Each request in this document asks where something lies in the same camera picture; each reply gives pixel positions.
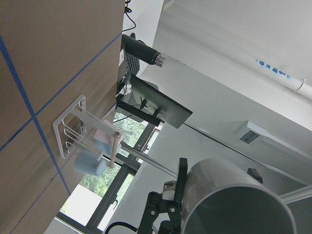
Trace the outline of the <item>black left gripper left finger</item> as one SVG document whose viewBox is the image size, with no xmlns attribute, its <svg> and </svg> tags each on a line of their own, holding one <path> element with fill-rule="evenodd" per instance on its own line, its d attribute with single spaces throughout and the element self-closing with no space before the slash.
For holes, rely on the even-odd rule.
<svg viewBox="0 0 312 234">
<path fill-rule="evenodd" d="M 177 181 L 175 186 L 174 201 L 181 203 L 183 200 L 184 188 L 187 180 L 188 161 L 187 158 L 181 157 L 179 159 Z"/>
</svg>

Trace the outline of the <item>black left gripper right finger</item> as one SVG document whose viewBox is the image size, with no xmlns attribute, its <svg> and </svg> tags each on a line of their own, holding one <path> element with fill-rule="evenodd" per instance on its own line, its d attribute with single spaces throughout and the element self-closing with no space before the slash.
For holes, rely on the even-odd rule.
<svg viewBox="0 0 312 234">
<path fill-rule="evenodd" d="M 263 177 L 260 175 L 260 173 L 257 171 L 257 169 L 249 168 L 247 170 L 247 174 L 254 178 L 259 183 L 263 184 Z"/>
</svg>

